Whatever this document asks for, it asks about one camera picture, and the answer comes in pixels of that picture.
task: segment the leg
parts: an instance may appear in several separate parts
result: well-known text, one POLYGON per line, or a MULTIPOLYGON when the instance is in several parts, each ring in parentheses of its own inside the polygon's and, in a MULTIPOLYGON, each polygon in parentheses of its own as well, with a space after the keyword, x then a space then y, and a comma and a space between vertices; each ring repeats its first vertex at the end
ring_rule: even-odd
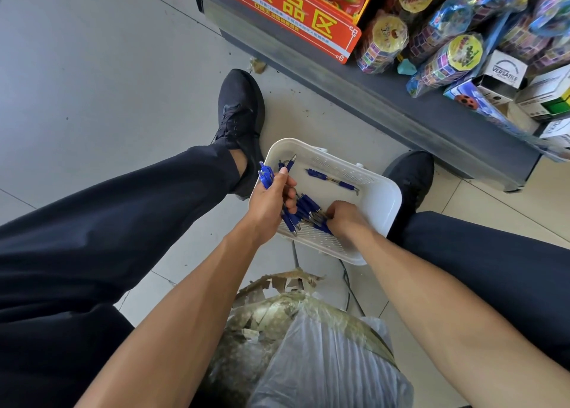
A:
POLYGON ((413 151, 384 172, 402 207, 388 238, 463 282, 542 352, 570 370, 570 250, 433 212, 431 155, 413 151))
POLYGON ((249 196, 262 158, 259 87, 232 70, 219 107, 212 145, 0 227, 3 406, 73 406, 133 329, 113 303, 227 193, 249 196))

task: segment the black shoe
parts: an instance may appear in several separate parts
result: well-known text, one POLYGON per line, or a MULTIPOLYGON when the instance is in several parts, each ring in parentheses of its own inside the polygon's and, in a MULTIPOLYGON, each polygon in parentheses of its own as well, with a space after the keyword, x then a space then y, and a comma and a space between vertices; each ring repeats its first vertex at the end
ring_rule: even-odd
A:
POLYGON ((433 183, 433 156, 426 151, 409 151, 392 162, 382 174, 398 185, 402 206, 388 238, 396 243, 410 217, 424 201, 433 183))
POLYGON ((232 69, 219 91, 219 129, 212 143, 229 150, 240 149, 246 155, 247 168, 230 192, 242 200, 250 197, 258 178, 259 161, 264 160, 259 146, 264 122, 265 104, 257 82, 244 70, 232 69))

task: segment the basket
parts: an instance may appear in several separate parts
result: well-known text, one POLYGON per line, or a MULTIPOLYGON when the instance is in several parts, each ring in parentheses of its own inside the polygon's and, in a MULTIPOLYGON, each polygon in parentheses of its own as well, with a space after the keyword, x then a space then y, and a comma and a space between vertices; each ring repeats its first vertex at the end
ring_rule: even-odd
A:
MULTIPOLYGON (((384 236, 388 234, 402 204, 402 194, 394 181, 332 156, 323 148, 310 146, 294 138, 284 138, 273 144, 267 153, 265 164, 277 172, 279 161, 289 160, 294 154, 297 159, 290 174, 297 181, 299 193, 310 196, 325 211, 336 200, 353 203, 376 231, 384 236), (359 195, 331 181, 310 177, 305 172, 306 168, 356 186, 360 189, 359 195)), ((351 264, 366 264, 351 244, 341 242, 308 224, 301 224, 301 229, 297 237, 294 237, 285 222, 281 221, 277 232, 351 264)))

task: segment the bunch of blue pens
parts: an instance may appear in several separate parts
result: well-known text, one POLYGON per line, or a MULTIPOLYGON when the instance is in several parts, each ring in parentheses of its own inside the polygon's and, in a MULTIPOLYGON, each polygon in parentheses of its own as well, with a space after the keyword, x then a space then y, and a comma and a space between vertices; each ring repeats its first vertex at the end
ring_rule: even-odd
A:
MULTIPOLYGON (((281 161, 279 161, 279 169, 286 167, 287 170, 290 172, 297 155, 295 154, 285 165, 281 161)), ((258 171, 259 180, 262 182, 263 186, 268 189, 273 184, 274 173, 270 166, 265 165, 263 162, 259 163, 261 165, 261 169, 258 171)), ((329 177, 326 174, 320 173, 318 171, 307 169, 307 174, 311 177, 319 178, 325 181, 331 181, 336 183, 338 186, 343 187, 345 189, 353 190, 358 195, 359 189, 355 186, 345 183, 344 181, 339 181, 334 178, 329 177)), ((289 231, 296 237, 297 231, 301 231, 301 222, 309 224, 309 226, 313 227, 316 230, 325 232, 327 234, 332 235, 332 232, 327 227, 327 215, 323 211, 323 209, 313 201, 308 195, 305 194, 297 194, 297 212, 295 214, 289 213, 289 210, 283 204, 283 208, 281 209, 281 218, 287 225, 289 231)))

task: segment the black trousers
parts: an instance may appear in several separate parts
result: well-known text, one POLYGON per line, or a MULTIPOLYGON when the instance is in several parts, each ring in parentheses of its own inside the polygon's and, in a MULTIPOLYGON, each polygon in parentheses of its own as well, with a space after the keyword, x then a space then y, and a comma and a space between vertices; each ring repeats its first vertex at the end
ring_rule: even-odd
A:
MULTIPOLYGON (((113 304, 238 180, 193 147, 0 227, 0 405, 73 406, 133 330, 113 304)), ((570 369, 570 250, 432 212, 401 238, 570 369)))

